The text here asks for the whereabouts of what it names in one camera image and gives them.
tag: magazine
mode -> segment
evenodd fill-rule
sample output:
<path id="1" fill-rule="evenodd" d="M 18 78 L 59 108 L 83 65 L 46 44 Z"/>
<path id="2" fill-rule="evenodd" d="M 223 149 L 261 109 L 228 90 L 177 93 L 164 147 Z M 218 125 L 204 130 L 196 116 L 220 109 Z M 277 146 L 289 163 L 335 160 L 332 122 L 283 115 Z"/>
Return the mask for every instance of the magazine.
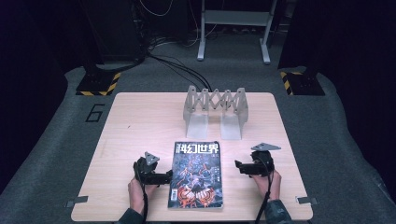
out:
<path id="1" fill-rule="evenodd" d="M 218 142 L 175 142 L 169 208 L 221 208 Z"/>

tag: human hand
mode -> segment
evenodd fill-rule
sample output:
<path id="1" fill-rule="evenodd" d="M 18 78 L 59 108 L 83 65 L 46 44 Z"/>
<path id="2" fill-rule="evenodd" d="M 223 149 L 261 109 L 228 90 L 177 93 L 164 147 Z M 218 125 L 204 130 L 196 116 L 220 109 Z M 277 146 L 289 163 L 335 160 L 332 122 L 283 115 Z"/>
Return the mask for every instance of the human hand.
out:
<path id="1" fill-rule="evenodd" d="M 155 189 L 158 188 L 157 185 L 146 185 L 145 192 L 148 195 L 148 199 L 152 198 Z M 143 190 L 140 186 L 140 182 L 133 178 L 131 182 L 128 184 L 129 191 L 129 205 L 131 209 L 134 209 L 137 213 L 143 215 L 143 209 L 145 207 L 145 202 L 143 199 Z"/>
<path id="2" fill-rule="evenodd" d="M 279 195 L 280 195 L 280 182 L 282 179 L 282 176 L 279 174 L 278 171 L 274 170 L 271 174 L 269 174 L 270 178 L 272 178 L 272 184 L 271 184 L 271 194 L 270 194 L 270 199 L 268 201 L 272 200 L 278 200 Z M 265 194 L 268 191 L 268 176 L 260 176 L 260 175 L 252 175 L 251 176 L 254 181 L 257 184 L 257 187 L 259 188 L 260 195 L 265 198 Z"/>

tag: wooden table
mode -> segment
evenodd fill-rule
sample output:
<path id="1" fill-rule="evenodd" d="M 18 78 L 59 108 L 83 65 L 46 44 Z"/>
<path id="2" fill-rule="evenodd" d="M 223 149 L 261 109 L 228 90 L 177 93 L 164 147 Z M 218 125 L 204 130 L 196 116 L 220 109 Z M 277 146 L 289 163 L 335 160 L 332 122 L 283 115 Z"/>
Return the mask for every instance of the wooden table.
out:
<path id="1" fill-rule="evenodd" d="M 148 151 L 160 157 L 156 173 L 164 174 L 172 167 L 175 141 L 197 141 L 185 137 L 186 96 L 186 92 L 123 92 L 116 96 L 78 195 L 88 196 L 88 201 L 75 204 L 73 220 L 118 220 L 129 206 L 127 184 L 134 176 L 134 162 Z M 222 140 L 219 112 L 209 112 L 206 140 L 220 143 L 223 208 L 168 209 L 169 185 L 162 185 L 149 201 L 148 221 L 254 220 L 262 198 L 253 179 L 241 175 L 234 160 L 252 163 L 250 148 L 259 143 L 281 147 L 271 154 L 282 175 L 280 198 L 291 217 L 308 220 L 313 216 L 309 204 L 295 200 L 306 192 L 274 96 L 247 92 L 247 103 L 249 117 L 242 140 Z"/>

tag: gray carpet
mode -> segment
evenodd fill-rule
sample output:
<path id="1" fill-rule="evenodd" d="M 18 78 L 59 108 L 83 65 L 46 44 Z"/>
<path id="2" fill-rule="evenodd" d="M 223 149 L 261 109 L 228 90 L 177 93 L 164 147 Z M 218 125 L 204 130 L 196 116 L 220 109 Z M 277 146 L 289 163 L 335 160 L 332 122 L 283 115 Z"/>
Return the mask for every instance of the gray carpet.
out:
<path id="1" fill-rule="evenodd" d="M 198 43 L 190 48 L 161 45 L 155 55 L 176 57 L 199 72 L 213 89 L 271 92 L 290 139 L 313 205 L 315 224 L 396 223 L 396 206 L 384 193 L 378 173 L 351 138 L 334 85 L 318 80 L 325 96 L 288 96 L 276 69 L 284 34 L 270 48 L 272 63 L 262 63 L 260 36 L 218 36 L 206 42 L 197 62 Z M 108 64 L 113 68 L 122 64 Z M 289 71 L 304 71 L 291 68 Z M 190 82 L 153 59 L 122 72 L 110 96 L 75 95 L 82 68 L 67 74 L 64 101 L 32 153 L 0 196 L 0 223 L 73 223 L 64 204 L 78 196 L 114 97 L 123 91 L 187 91 Z M 92 106 L 103 110 L 99 122 L 85 122 Z"/>

